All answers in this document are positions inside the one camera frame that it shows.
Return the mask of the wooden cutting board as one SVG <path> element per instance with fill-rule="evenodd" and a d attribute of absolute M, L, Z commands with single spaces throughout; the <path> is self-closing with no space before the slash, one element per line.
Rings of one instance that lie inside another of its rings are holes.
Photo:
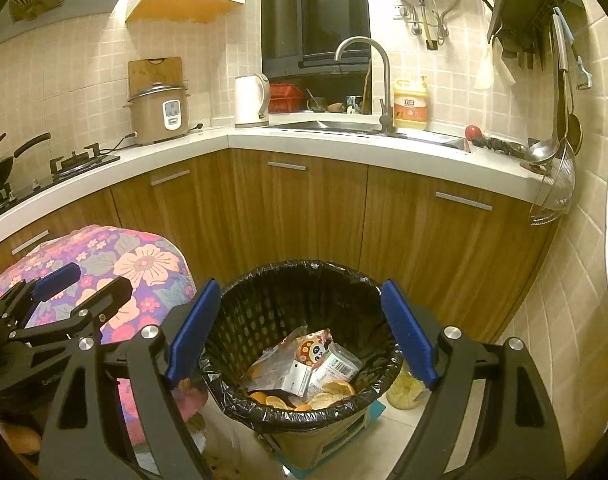
<path fill-rule="evenodd" d="M 183 65 L 180 56 L 144 58 L 128 62 L 129 96 L 154 84 L 183 84 Z"/>

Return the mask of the black-lined trash bin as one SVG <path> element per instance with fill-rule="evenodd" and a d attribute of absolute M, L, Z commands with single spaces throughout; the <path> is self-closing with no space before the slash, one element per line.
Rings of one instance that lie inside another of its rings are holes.
<path fill-rule="evenodd" d="M 307 472 L 382 413 L 401 363 L 374 280 L 296 260 L 223 291 L 200 367 L 223 414 Z"/>

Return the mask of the orange panda snack bag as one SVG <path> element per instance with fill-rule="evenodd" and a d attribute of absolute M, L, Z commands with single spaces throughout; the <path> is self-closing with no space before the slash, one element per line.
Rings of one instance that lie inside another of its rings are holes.
<path fill-rule="evenodd" d="M 313 367 L 333 341 L 331 332 L 306 333 L 298 327 L 263 354 L 246 370 L 241 385 L 247 392 L 281 391 L 304 396 Z"/>

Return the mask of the orange peel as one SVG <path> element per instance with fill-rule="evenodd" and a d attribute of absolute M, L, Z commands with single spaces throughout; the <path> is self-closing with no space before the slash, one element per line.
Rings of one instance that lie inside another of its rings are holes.
<path fill-rule="evenodd" d="M 261 405 L 280 411 L 308 412 L 329 408 L 331 405 L 352 398 L 356 391 L 349 382 L 329 382 L 320 389 L 313 388 L 305 396 L 293 393 L 255 391 L 249 397 Z"/>

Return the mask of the wooden base cabinets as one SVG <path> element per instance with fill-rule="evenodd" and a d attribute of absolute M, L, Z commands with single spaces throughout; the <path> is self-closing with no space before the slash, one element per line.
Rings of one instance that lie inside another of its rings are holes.
<path fill-rule="evenodd" d="M 319 259 L 394 280 L 417 306 L 494 340 L 525 298 L 554 237 L 528 204 L 358 162 L 227 148 L 113 182 L 81 198 L 37 196 L 0 219 L 0 273 L 83 226 L 162 235 L 197 281 L 229 283 L 268 263 Z M 20 227 L 11 229 L 12 220 Z"/>

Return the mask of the dark window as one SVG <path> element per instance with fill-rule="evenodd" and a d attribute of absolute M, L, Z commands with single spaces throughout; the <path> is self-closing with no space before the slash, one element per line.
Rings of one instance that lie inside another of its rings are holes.
<path fill-rule="evenodd" d="M 261 55 L 272 80 L 366 72 L 370 48 L 339 44 L 370 35 L 368 0 L 261 0 Z"/>

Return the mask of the red basket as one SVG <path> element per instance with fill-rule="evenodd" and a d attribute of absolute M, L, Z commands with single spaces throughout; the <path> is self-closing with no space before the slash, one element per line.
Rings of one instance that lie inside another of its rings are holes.
<path fill-rule="evenodd" d="M 302 109 L 304 96 L 294 84 L 272 82 L 270 84 L 270 114 L 296 113 Z"/>

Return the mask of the white electric kettle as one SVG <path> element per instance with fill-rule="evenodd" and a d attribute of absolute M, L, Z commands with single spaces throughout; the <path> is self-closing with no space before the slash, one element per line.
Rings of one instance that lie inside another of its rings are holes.
<path fill-rule="evenodd" d="M 235 78 L 234 99 L 235 127 L 269 125 L 270 84 L 264 74 L 249 74 Z"/>

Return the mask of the yellow detergent bottle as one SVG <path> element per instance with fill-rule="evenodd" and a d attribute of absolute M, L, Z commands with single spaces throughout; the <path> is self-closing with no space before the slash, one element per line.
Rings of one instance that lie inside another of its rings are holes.
<path fill-rule="evenodd" d="M 427 116 L 427 87 L 424 79 L 397 79 L 393 92 L 394 126 L 424 130 Z"/>

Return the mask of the clear printed plastic wrapper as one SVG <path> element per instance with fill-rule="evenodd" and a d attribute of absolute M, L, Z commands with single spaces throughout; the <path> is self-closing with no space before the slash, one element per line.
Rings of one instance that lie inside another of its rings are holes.
<path fill-rule="evenodd" d="M 350 382 L 362 367 L 361 359 L 340 344 L 331 342 L 320 364 L 313 367 L 306 390 L 307 398 L 321 393 L 322 387 L 331 382 Z"/>

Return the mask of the red tomato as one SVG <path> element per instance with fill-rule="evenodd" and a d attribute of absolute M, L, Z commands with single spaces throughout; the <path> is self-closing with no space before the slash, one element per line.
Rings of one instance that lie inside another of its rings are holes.
<path fill-rule="evenodd" d="M 468 125 L 466 128 L 464 128 L 464 136 L 468 141 L 472 142 L 475 139 L 482 139 L 483 133 L 478 126 Z"/>

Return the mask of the black gas stove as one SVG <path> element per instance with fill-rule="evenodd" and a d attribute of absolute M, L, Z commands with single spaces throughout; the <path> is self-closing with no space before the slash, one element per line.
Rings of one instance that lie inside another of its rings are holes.
<path fill-rule="evenodd" d="M 51 159 L 48 171 L 45 174 L 34 174 L 28 183 L 15 185 L 10 182 L 10 178 L 6 178 L 6 181 L 0 184 L 0 215 L 55 185 L 118 160 L 116 150 L 100 148 L 98 143 L 93 143 L 79 153 L 72 151 L 67 157 Z"/>

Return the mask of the floral purple tablecloth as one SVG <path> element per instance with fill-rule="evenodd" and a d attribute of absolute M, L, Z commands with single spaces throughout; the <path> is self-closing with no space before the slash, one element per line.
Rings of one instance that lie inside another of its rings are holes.
<path fill-rule="evenodd" d="M 133 341 L 100 342 L 102 326 L 132 296 L 132 284 L 122 275 L 88 296 L 66 320 L 27 326 L 38 304 L 72 286 L 80 274 L 70 262 L 41 278 L 20 281 L 0 296 L 0 438 L 14 452 L 37 452 L 38 444 L 3 427 L 3 419 L 50 402 L 74 352 L 92 349 L 110 378 L 130 380 L 148 440 L 184 434 L 170 392 L 197 369 L 219 311 L 219 284 L 207 281 L 189 302 L 171 309 L 162 324 L 143 326 Z"/>

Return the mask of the brown rice cooker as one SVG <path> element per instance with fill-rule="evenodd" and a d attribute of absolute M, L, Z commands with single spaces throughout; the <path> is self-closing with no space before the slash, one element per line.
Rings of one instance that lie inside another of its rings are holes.
<path fill-rule="evenodd" d="M 130 96 L 126 107 L 136 144 L 163 142 L 190 130 L 188 89 L 183 84 L 153 84 Z"/>

